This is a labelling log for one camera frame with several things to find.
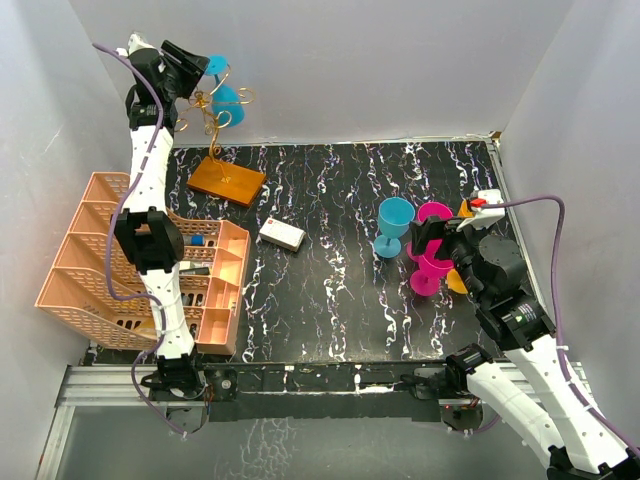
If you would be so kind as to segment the yellow wine glass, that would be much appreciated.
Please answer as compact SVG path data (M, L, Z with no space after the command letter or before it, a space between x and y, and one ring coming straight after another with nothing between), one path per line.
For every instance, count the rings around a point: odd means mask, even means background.
M447 282L448 288L454 293L461 294L461 295L466 295L468 293L468 290L461 276L455 269L452 269L447 273L446 282Z
M463 217L463 218L470 218L474 216L474 212L470 209L468 201L467 200L463 200L461 202L461 205L458 209L458 213L457 213L458 217Z

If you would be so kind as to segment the blue wine glass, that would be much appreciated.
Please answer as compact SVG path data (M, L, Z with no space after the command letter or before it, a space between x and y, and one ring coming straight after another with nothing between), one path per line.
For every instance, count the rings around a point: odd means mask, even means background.
M413 205L404 198L390 197L380 204L377 219L379 235L373 242L378 257L389 259L400 253L400 238L409 230L414 217Z
M217 118L219 125L227 128L239 125L245 117L240 94L228 83L230 73L230 65L224 56L209 56L209 64L205 70L205 75L213 77L215 80L215 86L211 94L211 111Z

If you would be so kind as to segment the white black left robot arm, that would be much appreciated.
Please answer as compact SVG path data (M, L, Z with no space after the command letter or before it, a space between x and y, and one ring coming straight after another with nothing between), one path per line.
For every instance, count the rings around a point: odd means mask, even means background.
M196 367L195 340L184 311L179 282L184 240L166 206L166 176L175 129L176 102L188 98L208 67L206 56L170 41L154 47L139 33L118 52L134 72L125 100L132 142L129 193L114 217L114 235L142 284L157 336L157 372L143 385L185 399L205 390L207 376Z

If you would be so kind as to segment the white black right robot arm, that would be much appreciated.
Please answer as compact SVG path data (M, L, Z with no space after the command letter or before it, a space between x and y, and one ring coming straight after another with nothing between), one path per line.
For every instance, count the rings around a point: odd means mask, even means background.
M559 358L556 328L523 286L527 265L513 240L467 220L430 216L410 225L414 255L438 241L471 296L482 329L527 380L527 395L479 345L447 356L447 388L488 404L538 457L550 479L636 479L639 455L580 400L585 390Z

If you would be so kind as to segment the white red small box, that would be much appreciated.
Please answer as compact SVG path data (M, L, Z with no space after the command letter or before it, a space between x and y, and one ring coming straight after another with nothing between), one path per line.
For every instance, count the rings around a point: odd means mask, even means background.
M306 232L288 223L269 217L260 228L259 237L289 251L297 252L306 237Z

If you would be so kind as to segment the pink plastic file organizer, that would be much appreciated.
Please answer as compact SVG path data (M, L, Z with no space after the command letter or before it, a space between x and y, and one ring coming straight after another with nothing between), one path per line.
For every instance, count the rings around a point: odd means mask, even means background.
M150 303L137 296L143 289L140 277L119 245L105 256L109 222L128 186L126 173L92 174L35 305L105 348L146 350L156 334ZM197 350L231 355L250 235L226 220L169 217L182 233L204 238L203 245L186 247L184 258L206 272L179 280Z

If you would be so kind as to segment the pink wine glass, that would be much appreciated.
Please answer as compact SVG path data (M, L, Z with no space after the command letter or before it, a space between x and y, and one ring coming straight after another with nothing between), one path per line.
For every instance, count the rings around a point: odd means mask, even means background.
M420 256L412 253L411 243L407 245L409 257L418 266L418 269L410 277L410 287L417 295L424 297L434 295L440 288L440 279L454 268L450 259L441 260L435 256L441 244L441 240L430 241L425 253Z
M442 203L426 202L418 208L415 221L424 222L429 216L438 216L442 220L448 220L453 217L453 212Z

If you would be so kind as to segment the black metal front rail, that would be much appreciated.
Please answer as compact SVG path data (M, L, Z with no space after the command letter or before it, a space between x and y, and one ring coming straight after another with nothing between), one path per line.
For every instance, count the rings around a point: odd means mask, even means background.
M235 422L265 418L451 417L476 425L481 400L449 386L442 361L340 363L208 363L208 392L181 397L149 389L156 368L142 365L70 367L59 407L141 407L146 399L170 419L187 411L199 420Z

